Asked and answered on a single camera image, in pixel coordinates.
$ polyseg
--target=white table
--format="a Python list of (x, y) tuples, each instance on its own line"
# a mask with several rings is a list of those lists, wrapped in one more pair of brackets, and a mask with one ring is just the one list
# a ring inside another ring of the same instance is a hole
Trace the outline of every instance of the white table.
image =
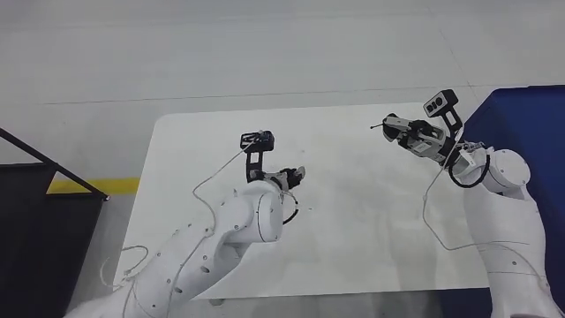
[[(425, 118), (419, 103), (173, 114), (155, 125), (124, 240), (150, 257), (183, 223), (206, 216), (192, 189), (238, 150), (242, 133), (275, 135), (264, 169), (306, 167), (300, 211), (274, 244), (252, 245), (241, 264), (200, 299), (487, 287), (475, 248), (447, 252), (421, 219), (422, 193), (439, 166), (370, 130), (388, 113)], [(242, 155), (200, 189), (213, 206), (245, 183)], [(429, 221), (449, 246), (471, 242), (463, 192), (442, 176)], [(121, 273), (140, 253), (124, 252)]]

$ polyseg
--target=blue box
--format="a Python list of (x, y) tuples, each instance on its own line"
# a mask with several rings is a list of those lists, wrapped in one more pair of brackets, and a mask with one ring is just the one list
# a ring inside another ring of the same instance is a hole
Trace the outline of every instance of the blue box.
[[(565, 309), (565, 86), (495, 90), (465, 123), (463, 138), (516, 151), (530, 166), (528, 191), (546, 229), (546, 273)], [(446, 318), (488, 318), (488, 289), (440, 291)]]

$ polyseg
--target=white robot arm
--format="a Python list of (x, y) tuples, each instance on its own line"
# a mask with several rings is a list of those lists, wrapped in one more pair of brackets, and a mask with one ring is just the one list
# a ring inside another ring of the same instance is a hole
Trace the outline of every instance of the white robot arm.
[[(382, 122), (387, 140), (397, 140), (412, 154), (433, 159), (465, 188), (463, 206), (474, 244), (448, 248), (426, 221), (426, 208), (424, 221), (445, 249), (478, 248), (488, 274), (493, 318), (559, 318), (562, 311), (546, 279), (543, 223), (526, 189), (530, 169), (514, 151), (460, 143), (463, 124), (453, 110), (455, 103), (453, 91), (445, 90), (424, 108), (428, 117), (442, 116), (451, 134), (459, 131), (458, 138), (424, 120), (390, 114)], [(454, 124), (447, 112), (454, 116)]]
[[(270, 132), (244, 134), (241, 148), (248, 156), (249, 183), (222, 202), (215, 211), (215, 224), (185, 224), (137, 276), (109, 296), (82, 304), (67, 317), (168, 317), (176, 302), (198, 296), (229, 274), (251, 243), (280, 239), (283, 194), (300, 184), (305, 169), (263, 172), (262, 153), (272, 150), (274, 142)], [(257, 163), (251, 163), (253, 153), (260, 154)]]

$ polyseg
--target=yellow floor line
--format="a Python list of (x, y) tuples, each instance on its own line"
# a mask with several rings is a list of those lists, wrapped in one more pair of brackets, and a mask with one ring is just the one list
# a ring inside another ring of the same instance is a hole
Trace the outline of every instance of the yellow floor line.
[[(87, 182), (108, 195), (135, 194), (139, 186), (139, 178), (88, 179)], [(48, 194), (86, 192), (88, 190), (67, 179), (54, 179), (47, 191)]]

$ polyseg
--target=floor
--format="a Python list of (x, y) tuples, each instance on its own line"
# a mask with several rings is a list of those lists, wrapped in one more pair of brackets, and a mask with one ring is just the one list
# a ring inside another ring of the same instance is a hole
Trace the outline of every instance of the floor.
[[(565, 80), (565, 0), (0, 0), (0, 12), (0, 125), (84, 178), (138, 177), (168, 113), (425, 102), (449, 87), (468, 117), (496, 88)], [(0, 144), (0, 162), (24, 161)], [(98, 268), (111, 257), (112, 278), (132, 204), (105, 205), (72, 306), (107, 291)], [(434, 300), (192, 305), (420, 317), (438, 316)]]

